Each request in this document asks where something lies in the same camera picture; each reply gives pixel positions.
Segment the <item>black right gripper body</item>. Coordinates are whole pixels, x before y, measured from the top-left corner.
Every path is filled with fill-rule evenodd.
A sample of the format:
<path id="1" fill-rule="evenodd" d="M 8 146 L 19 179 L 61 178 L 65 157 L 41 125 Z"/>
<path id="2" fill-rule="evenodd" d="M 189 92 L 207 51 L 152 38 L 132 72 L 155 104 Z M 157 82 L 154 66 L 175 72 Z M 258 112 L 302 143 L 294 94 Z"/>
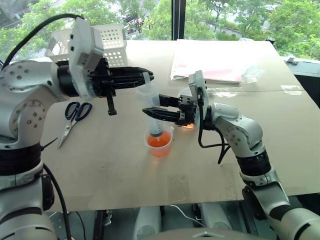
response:
<path id="1" fill-rule="evenodd" d="M 197 104 L 192 96 L 180 95 L 175 99 L 177 103 L 178 120 L 175 122 L 178 126 L 187 126 L 195 123 Z"/>

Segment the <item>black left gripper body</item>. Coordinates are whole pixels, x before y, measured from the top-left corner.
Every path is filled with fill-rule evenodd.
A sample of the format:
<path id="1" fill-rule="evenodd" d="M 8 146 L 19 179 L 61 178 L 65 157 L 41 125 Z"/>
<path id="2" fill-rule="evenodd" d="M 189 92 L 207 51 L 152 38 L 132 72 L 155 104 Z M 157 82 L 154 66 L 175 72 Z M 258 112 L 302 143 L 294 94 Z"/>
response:
<path id="1" fill-rule="evenodd" d="M 90 72 L 89 78 L 92 83 L 92 89 L 97 98 L 106 98 L 108 114 L 114 116 L 117 114 L 113 97 L 116 91 L 113 88 L 113 79 L 107 59 L 101 58 L 94 71 Z"/>

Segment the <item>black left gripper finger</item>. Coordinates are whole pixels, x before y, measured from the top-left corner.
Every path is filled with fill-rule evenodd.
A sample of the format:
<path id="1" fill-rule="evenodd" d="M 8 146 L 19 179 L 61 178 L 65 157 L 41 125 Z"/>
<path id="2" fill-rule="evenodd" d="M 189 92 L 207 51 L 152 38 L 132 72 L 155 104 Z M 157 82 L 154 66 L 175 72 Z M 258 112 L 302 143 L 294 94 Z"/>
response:
<path id="1" fill-rule="evenodd" d="M 113 79 L 138 79 L 144 78 L 143 73 L 148 73 L 150 80 L 154 79 L 154 73 L 142 67 L 112 67 L 109 69 Z"/>
<path id="2" fill-rule="evenodd" d="M 145 84 L 143 77 L 119 77 L 113 79 L 112 88 L 114 90 L 132 89 Z"/>

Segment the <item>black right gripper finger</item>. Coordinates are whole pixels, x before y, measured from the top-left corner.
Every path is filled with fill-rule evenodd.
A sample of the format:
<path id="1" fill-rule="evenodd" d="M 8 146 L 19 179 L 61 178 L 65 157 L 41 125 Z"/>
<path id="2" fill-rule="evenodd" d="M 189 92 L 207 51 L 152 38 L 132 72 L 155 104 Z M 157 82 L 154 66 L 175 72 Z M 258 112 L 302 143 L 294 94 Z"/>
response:
<path id="1" fill-rule="evenodd" d="M 180 112 L 168 111 L 161 107 L 143 108 L 142 112 L 149 117 L 166 122 L 177 122 L 180 118 Z"/>
<path id="2" fill-rule="evenodd" d="M 179 107 L 180 99 L 164 94 L 159 94 L 159 104 L 162 107 Z"/>

